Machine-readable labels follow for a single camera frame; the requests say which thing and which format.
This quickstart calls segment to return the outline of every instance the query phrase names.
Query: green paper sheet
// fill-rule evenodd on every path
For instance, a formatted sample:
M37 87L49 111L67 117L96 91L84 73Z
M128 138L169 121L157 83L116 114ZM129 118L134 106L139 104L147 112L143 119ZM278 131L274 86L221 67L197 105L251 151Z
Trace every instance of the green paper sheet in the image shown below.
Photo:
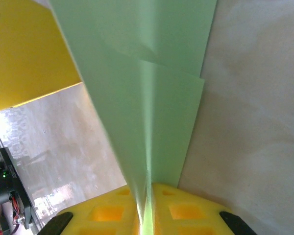
M177 186L216 0L50 0L152 234L152 182Z

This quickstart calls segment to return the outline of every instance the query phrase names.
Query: glossy surface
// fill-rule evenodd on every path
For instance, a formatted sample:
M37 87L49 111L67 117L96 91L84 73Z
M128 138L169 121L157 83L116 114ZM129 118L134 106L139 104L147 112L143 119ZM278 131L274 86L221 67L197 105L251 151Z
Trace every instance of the glossy surface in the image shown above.
M125 184L82 85L1 111L0 137L43 225Z
M201 77L180 188L232 208L257 234L294 235L294 0L219 1ZM35 198L77 182L64 208L125 183L97 118L82 86L0 113L0 136L24 159ZM25 160L40 153L41 171Z

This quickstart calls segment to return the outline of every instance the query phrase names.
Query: black device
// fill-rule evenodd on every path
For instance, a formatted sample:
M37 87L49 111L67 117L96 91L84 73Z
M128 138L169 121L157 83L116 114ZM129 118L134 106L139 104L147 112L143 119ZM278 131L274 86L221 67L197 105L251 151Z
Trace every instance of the black device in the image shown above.
M11 153L8 148L0 148L0 205L12 201L12 197L17 201L20 215L26 229L32 222L34 212L25 188L12 164Z

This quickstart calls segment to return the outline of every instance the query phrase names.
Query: cable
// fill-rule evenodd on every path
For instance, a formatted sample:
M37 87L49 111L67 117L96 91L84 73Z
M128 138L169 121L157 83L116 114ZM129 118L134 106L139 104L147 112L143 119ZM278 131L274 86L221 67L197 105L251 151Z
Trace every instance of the cable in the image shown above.
M19 229L20 224L17 224L14 228L14 230L9 234L9 235L13 235L16 233L16 231Z
M12 209L13 209L13 225L18 225L20 222L17 221L17 219L20 217L20 208L18 205L17 200L15 199L14 196L12 196Z

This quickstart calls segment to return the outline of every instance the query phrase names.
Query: black rubber pad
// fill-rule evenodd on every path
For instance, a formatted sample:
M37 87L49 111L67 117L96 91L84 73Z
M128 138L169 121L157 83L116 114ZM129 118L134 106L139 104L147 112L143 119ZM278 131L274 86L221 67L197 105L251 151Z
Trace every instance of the black rubber pad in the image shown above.
M65 212L52 218L37 235L61 235L73 218L72 212Z
M220 216L234 235L257 235L239 216L221 211Z

